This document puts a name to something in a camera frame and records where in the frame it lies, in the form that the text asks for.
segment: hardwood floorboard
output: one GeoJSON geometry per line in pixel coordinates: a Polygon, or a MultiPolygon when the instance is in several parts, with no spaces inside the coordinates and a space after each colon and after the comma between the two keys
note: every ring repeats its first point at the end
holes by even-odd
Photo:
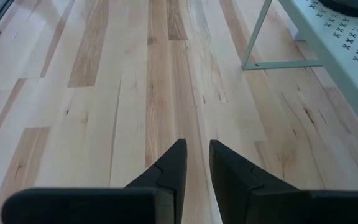
{"type": "Polygon", "coordinates": [[[108,24],[109,1],[100,0],[95,4],[86,19],[84,34],[67,87],[94,86],[108,24]]]}
{"type": "MultiPolygon", "coordinates": [[[[0,208],[33,186],[123,187],[178,138],[183,223],[222,223],[211,139],[301,189],[358,190],[358,117],[327,71],[241,69],[262,4],[14,1],[0,21],[0,208]]],[[[252,61],[316,57],[287,19],[274,2],[252,61]]]]}

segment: light wood plank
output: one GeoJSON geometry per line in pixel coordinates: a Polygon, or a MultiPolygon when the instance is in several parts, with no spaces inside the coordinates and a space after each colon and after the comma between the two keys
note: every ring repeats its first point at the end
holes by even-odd
{"type": "Polygon", "coordinates": [[[246,75],[268,137],[268,143],[256,142],[264,168],[300,187],[323,187],[316,161],[311,159],[314,154],[308,133],[299,124],[298,115],[291,105],[280,104],[279,96],[270,91],[265,74],[247,72],[246,75]]]}
{"type": "Polygon", "coordinates": [[[348,153],[358,168],[358,117],[337,88],[326,88],[325,90],[329,101],[334,106],[335,114],[339,122],[343,125],[347,133],[341,142],[345,146],[344,148],[348,150],[348,153]]]}
{"type": "Polygon", "coordinates": [[[98,76],[94,87],[93,107],[89,111],[89,122],[84,141],[84,150],[93,149],[88,159],[89,174],[94,183],[109,187],[111,184],[111,162],[114,151],[114,136],[117,126],[117,109],[123,76],[122,55],[128,50],[126,27],[129,11],[125,0],[109,5],[109,21],[98,76]]]}
{"type": "Polygon", "coordinates": [[[39,81],[40,88],[35,93],[39,100],[27,124],[28,127],[52,126],[58,118],[62,96],[85,30],[86,21],[81,13],[92,10],[91,3],[86,3],[87,1],[74,3],[45,78],[39,81]]]}
{"type": "Polygon", "coordinates": [[[149,1],[147,47],[146,167],[175,142],[166,2],[149,1]]]}
{"type": "Polygon", "coordinates": [[[36,186],[102,187],[100,179],[103,177],[104,183],[108,182],[109,176],[94,173],[97,167],[91,167],[91,157],[97,153],[92,154],[93,148],[83,147],[88,134],[93,93],[92,87],[66,89],[59,118],[50,130],[36,186]]]}
{"type": "Polygon", "coordinates": [[[234,8],[235,0],[219,0],[221,4],[224,18],[226,19],[227,26],[229,27],[231,38],[234,46],[236,47],[239,59],[242,60],[247,47],[246,38],[242,33],[242,27],[234,8]]]}
{"type": "Polygon", "coordinates": [[[15,87],[13,88],[11,94],[9,95],[9,98],[7,99],[7,102],[6,102],[6,104],[5,104],[5,106],[2,109],[1,114],[0,114],[0,129],[1,129],[1,126],[2,126],[3,122],[6,119],[6,116],[8,115],[9,111],[11,110],[12,105],[15,102],[18,94],[22,90],[22,87],[23,87],[24,83],[25,83],[25,79],[19,79],[17,81],[15,87]]]}
{"type": "Polygon", "coordinates": [[[219,140],[258,164],[253,142],[265,140],[266,135],[252,93],[243,76],[219,1],[203,0],[203,8],[227,98],[225,105],[210,105],[219,140]]]}
{"type": "Polygon", "coordinates": [[[73,9],[74,0],[69,1],[42,1],[39,15],[47,21],[29,58],[24,65],[20,77],[45,77],[57,45],[62,37],[68,16],[73,9]]]}
{"type": "Polygon", "coordinates": [[[211,139],[219,138],[215,123],[211,122],[213,121],[213,111],[210,109],[213,107],[210,105],[215,105],[216,103],[222,102],[220,97],[215,98],[216,101],[211,101],[214,98],[210,97],[208,97],[206,100],[207,94],[204,93],[205,90],[207,90],[207,92],[210,91],[209,89],[215,90],[215,86],[213,85],[210,73],[208,73],[208,71],[210,68],[215,67],[214,63],[216,63],[216,61],[213,60],[213,55],[210,53],[210,51],[204,52],[199,41],[188,40],[186,41],[186,46],[188,47],[186,52],[188,57],[191,83],[193,86],[193,98],[195,102],[198,128],[200,131],[201,152],[203,155],[202,160],[204,160],[203,165],[206,171],[204,174],[207,180],[206,183],[211,209],[211,221],[212,223],[222,223],[218,203],[216,201],[215,192],[212,186],[211,174],[209,173],[208,162],[209,141],[211,139]]]}
{"type": "Polygon", "coordinates": [[[12,91],[15,100],[12,103],[7,101],[7,105],[12,103],[11,109],[7,113],[4,122],[0,127],[0,186],[12,160],[16,146],[20,140],[21,133],[25,128],[29,114],[34,109],[36,97],[34,91],[39,86],[36,80],[26,80],[20,92],[16,88],[12,91]]]}
{"type": "Polygon", "coordinates": [[[96,1],[86,18],[67,87],[94,86],[109,17],[109,1],[96,1]]]}
{"type": "Polygon", "coordinates": [[[186,30],[181,18],[179,1],[167,1],[168,37],[169,40],[186,40],[186,30]]]}
{"type": "Polygon", "coordinates": [[[110,186],[123,187],[145,170],[148,3],[128,2],[122,80],[110,186]]]}
{"type": "Polygon", "coordinates": [[[180,12],[181,21],[185,30],[187,39],[192,40],[196,38],[195,27],[191,21],[191,2],[193,0],[185,0],[178,2],[178,8],[180,12]]]}

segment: dark wood streak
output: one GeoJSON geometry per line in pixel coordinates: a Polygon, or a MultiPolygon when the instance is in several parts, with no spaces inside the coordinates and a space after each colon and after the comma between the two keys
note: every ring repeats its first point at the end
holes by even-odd
{"type": "Polygon", "coordinates": [[[179,0],[167,0],[169,40],[187,40],[185,26],[180,15],[179,0]]]}
{"type": "Polygon", "coordinates": [[[231,39],[236,47],[237,54],[242,60],[247,47],[247,41],[241,29],[240,20],[237,18],[236,10],[234,9],[232,0],[219,0],[223,10],[224,18],[229,27],[231,39]]]}
{"type": "Polygon", "coordinates": [[[13,102],[15,102],[15,99],[18,96],[18,94],[20,93],[25,81],[26,81],[25,78],[18,79],[11,94],[9,95],[9,98],[7,99],[6,104],[0,114],[0,128],[3,124],[3,122],[5,121],[7,114],[11,110],[13,102]]]}
{"type": "Polygon", "coordinates": [[[57,44],[60,41],[60,37],[62,36],[63,30],[65,29],[66,22],[68,19],[68,16],[71,13],[71,10],[73,9],[74,0],[71,0],[67,7],[65,8],[62,16],[60,17],[59,23],[56,26],[55,33],[53,34],[52,41],[49,44],[47,56],[45,58],[44,65],[41,70],[40,77],[43,78],[47,74],[47,70],[49,68],[50,62],[52,61],[52,57],[55,54],[57,44]]]}
{"type": "Polygon", "coordinates": [[[0,212],[15,192],[33,187],[38,175],[50,128],[25,128],[0,188],[0,212]]]}
{"type": "Polygon", "coordinates": [[[90,9],[84,34],[67,87],[94,86],[99,70],[109,19],[109,0],[100,0],[90,9]]]}
{"type": "MultiPolygon", "coordinates": [[[[223,81],[221,76],[221,71],[218,66],[218,62],[214,56],[212,43],[211,43],[211,34],[206,22],[204,8],[201,1],[189,1],[189,8],[191,12],[191,18],[194,23],[194,28],[196,31],[197,39],[201,39],[201,48],[203,53],[203,61],[210,63],[209,70],[206,72],[207,75],[211,76],[212,80],[215,80],[214,83],[214,95],[215,97],[211,98],[217,100],[219,98],[219,103],[227,103],[226,92],[223,87],[223,81]]],[[[204,102],[210,100],[210,98],[203,96],[204,102]]]]}
{"type": "Polygon", "coordinates": [[[166,0],[149,0],[147,46],[145,166],[151,166],[173,143],[172,82],[169,67],[166,0]]]}
{"type": "Polygon", "coordinates": [[[116,105],[116,114],[114,117],[114,126],[112,132],[114,133],[111,138],[111,156],[110,156],[110,179],[109,182],[111,183],[111,171],[112,171],[112,157],[114,155],[114,144],[116,143],[116,131],[117,131],[117,117],[118,117],[118,106],[119,106],[119,97],[121,94],[121,84],[122,84],[122,77],[119,80],[119,87],[118,87],[118,97],[117,97],[117,105],[116,105]]]}

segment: perforated metal surface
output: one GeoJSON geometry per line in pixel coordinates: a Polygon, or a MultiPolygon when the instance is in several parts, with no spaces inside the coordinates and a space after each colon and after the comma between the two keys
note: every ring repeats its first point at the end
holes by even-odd
{"type": "Polygon", "coordinates": [[[358,115],[358,18],[318,0],[279,0],[358,115]]]}
{"type": "Polygon", "coordinates": [[[358,18],[334,12],[317,0],[297,0],[295,4],[310,18],[346,70],[358,74],[358,18]]]}

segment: wood grain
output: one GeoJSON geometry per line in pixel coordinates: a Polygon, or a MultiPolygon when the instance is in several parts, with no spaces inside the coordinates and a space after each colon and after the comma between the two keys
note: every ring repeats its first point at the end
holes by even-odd
{"type": "Polygon", "coordinates": [[[175,142],[170,46],[165,1],[149,1],[147,47],[146,167],[152,165],[175,142]]]}
{"type": "Polygon", "coordinates": [[[127,2],[128,27],[116,112],[110,186],[123,187],[145,170],[148,2],[127,2]]]}
{"type": "Polygon", "coordinates": [[[106,35],[108,17],[109,1],[97,1],[89,18],[86,20],[85,31],[67,87],[94,86],[99,69],[104,36],[106,35]]]}
{"type": "Polygon", "coordinates": [[[297,186],[322,187],[315,160],[302,160],[302,163],[298,163],[299,157],[314,158],[313,148],[288,99],[284,95],[280,99],[280,95],[271,92],[272,87],[267,81],[266,74],[247,72],[246,75],[268,138],[268,142],[255,143],[257,151],[262,153],[261,161],[265,161],[264,168],[297,186]]]}
{"type": "Polygon", "coordinates": [[[48,127],[23,130],[0,189],[0,211],[9,196],[33,186],[48,134],[48,127]]]}
{"type": "Polygon", "coordinates": [[[190,15],[198,40],[188,42],[191,52],[191,60],[197,74],[198,86],[203,101],[215,101],[227,103],[226,92],[223,86],[222,74],[216,61],[216,56],[211,43],[211,34],[206,22],[201,1],[190,1],[190,15]]]}
{"type": "Polygon", "coordinates": [[[330,102],[334,105],[334,110],[340,123],[348,134],[346,135],[349,140],[347,142],[352,146],[344,148],[349,151],[358,168],[358,117],[337,88],[331,87],[325,90],[330,102]]]}
{"type": "Polygon", "coordinates": [[[237,12],[234,9],[233,1],[235,0],[219,0],[219,3],[221,4],[224,18],[230,30],[231,38],[236,46],[237,54],[240,60],[242,60],[246,52],[247,41],[242,33],[241,24],[237,17],[237,12]]]}
{"type": "Polygon", "coordinates": [[[169,40],[187,40],[185,26],[180,14],[179,0],[167,1],[169,40]]]}
{"type": "Polygon", "coordinates": [[[36,92],[37,105],[34,106],[35,110],[32,111],[31,118],[26,124],[27,127],[53,126],[58,119],[62,96],[70,80],[86,26],[86,21],[81,19],[83,18],[81,13],[92,10],[92,7],[86,4],[87,2],[91,4],[93,1],[76,1],[71,10],[66,29],[60,37],[47,74],[45,78],[39,79],[40,88],[36,92]]]}
{"type": "Polygon", "coordinates": [[[213,223],[221,223],[222,221],[219,213],[218,203],[215,199],[215,192],[212,186],[211,174],[208,172],[208,170],[210,170],[209,163],[205,161],[209,161],[209,140],[219,139],[219,134],[218,130],[216,129],[215,122],[209,122],[214,119],[214,111],[211,109],[213,109],[216,104],[220,104],[222,102],[221,97],[217,97],[219,94],[212,95],[214,97],[211,98],[209,95],[205,94],[206,92],[216,89],[216,86],[213,85],[214,82],[211,80],[212,76],[210,76],[210,73],[207,72],[210,68],[214,67],[213,64],[210,64],[214,60],[203,60],[205,53],[204,50],[202,50],[200,44],[201,43],[199,41],[186,41],[186,53],[188,58],[191,84],[193,87],[192,90],[198,129],[200,131],[201,152],[203,156],[202,160],[204,161],[203,165],[206,171],[204,174],[207,180],[206,183],[211,208],[211,219],[213,223]]]}
{"type": "Polygon", "coordinates": [[[55,44],[60,40],[58,25],[64,16],[65,9],[70,6],[69,0],[62,0],[57,4],[50,1],[42,1],[38,9],[34,12],[36,15],[45,18],[47,25],[42,30],[35,42],[37,47],[33,47],[28,59],[22,66],[21,78],[39,78],[44,77],[46,69],[50,65],[53,54],[56,50],[55,44]]]}
{"type": "Polygon", "coordinates": [[[102,174],[89,175],[92,172],[92,169],[89,170],[91,149],[83,148],[92,107],[92,93],[91,87],[66,89],[59,122],[50,130],[36,186],[91,187],[99,184],[92,180],[102,174]]]}
{"type": "Polygon", "coordinates": [[[4,109],[2,109],[2,112],[0,114],[0,128],[3,124],[3,122],[5,121],[7,114],[11,110],[12,105],[15,102],[15,99],[16,99],[17,95],[19,94],[20,90],[22,89],[24,83],[25,83],[25,79],[18,79],[15,87],[13,88],[11,94],[9,95],[9,98],[4,106],[4,109]]]}
{"type": "Polygon", "coordinates": [[[11,94],[9,92],[7,92],[7,95],[4,92],[0,93],[0,116],[5,113],[7,108],[7,106],[2,106],[1,104],[5,103],[10,108],[6,112],[7,115],[4,116],[4,121],[0,124],[0,187],[29,114],[34,109],[34,105],[36,105],[34,92],[37,88],[39,86],[36,80],[26,80],[20,91],[15,88],[14,91],[11,91],[11,94]]]}
{"type": "Polygon", "coordinates": [[[73,5],[74,5],[74,0],[70,0],[56,26],[55,32],[53,33],[52,41],[48,47],[48,52],[45,56],[44,65],[42,66],[42,70],[40,74],[41,78],[45,77],[47,73],[50,62],[52,61],[52,57],[55,54],[57,44],[59,43],[60,37],[62,36],[63,30],[66,26],[66,21],[68,19],[68,16],[70,15],[71,10],[73,9],[73,5]]]}

